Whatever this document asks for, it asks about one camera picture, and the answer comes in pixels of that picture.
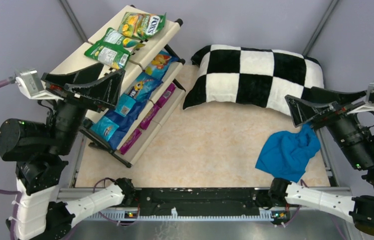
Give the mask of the blue mint candy bag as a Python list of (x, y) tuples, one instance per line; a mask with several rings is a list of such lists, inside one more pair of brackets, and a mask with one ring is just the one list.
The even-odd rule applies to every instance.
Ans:
[(93, 124), (91, 130), (116, 150), (147, 102), (146, 98), (137, 100), (124, 93), (119, 98), (116, 109), (108, 110)]

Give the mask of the purple grape candy bag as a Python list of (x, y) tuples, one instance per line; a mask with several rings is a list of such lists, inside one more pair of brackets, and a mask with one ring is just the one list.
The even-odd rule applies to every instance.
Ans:
[(123, 145), (119, 149), (119, 153), (124, 155), (132, 145), (137, 141), (137, 139), (141, 136), (142, 131), (136, 128), (127, 138), (127, 140), (123, 143)]
[(153, 107), (148, 111), (146, 116), (140, 122), (139, 128), (142, 130), (146, 130), (149, 127), (152, 119), (157, 115), (159, 110), (160, 107), (158, 105), (153, 105)]
[(171, 83), (156, 101), (155, 105), (157, 105), (159, 108), (162, 108), (174, 93), (175, 89), (176, 85), (174, 83)]

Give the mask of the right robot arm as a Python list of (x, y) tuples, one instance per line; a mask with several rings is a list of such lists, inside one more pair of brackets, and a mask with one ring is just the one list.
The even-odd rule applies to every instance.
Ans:
[[(310, 89), (309, 98), (287, 95), (285, 100), (298, 127), (327, 128), (345, 158), (355, 170), (365, 171), (363, 180), (374, 189), (374, 135), (361, 125), (357, 115), (374, 115), (374, 82), (364, 91), (346, 93), (319, 87)], [(300, 186), (285, 178), (275, 178), (268, 191), (272, 202), (300, 205), (337, 216), (363, 233), (374, 236), (374, 196), (341, 196)]]

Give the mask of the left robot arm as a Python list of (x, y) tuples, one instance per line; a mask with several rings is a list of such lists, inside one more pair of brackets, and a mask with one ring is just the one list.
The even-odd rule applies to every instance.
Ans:
[(129, 205), (135, 189), (128, 178), (86, 197), (57, 201), (61, 173), (87, 111), (116, 107), (123, 69), (102, 75), (102, 63), (66, 73), (34, 69), (15, 73), (20, 92), (53, 104), (45, 123), (10, 118), (0, 127), (0, 157), (16, 163), (17, 196), (14, 213), (7, 220), (15, 240), (60, 240), (87, 217), (109, 207)]

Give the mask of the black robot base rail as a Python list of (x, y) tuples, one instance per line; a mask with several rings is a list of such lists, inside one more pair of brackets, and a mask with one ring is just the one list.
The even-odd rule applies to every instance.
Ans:
[(141, 188), (121, 205), (87, 219), (112, 220), (125, 226), (135, 221), (260, 221), (277, 225), (293, 219), (297, 208), (274, 203), (266, 188)]

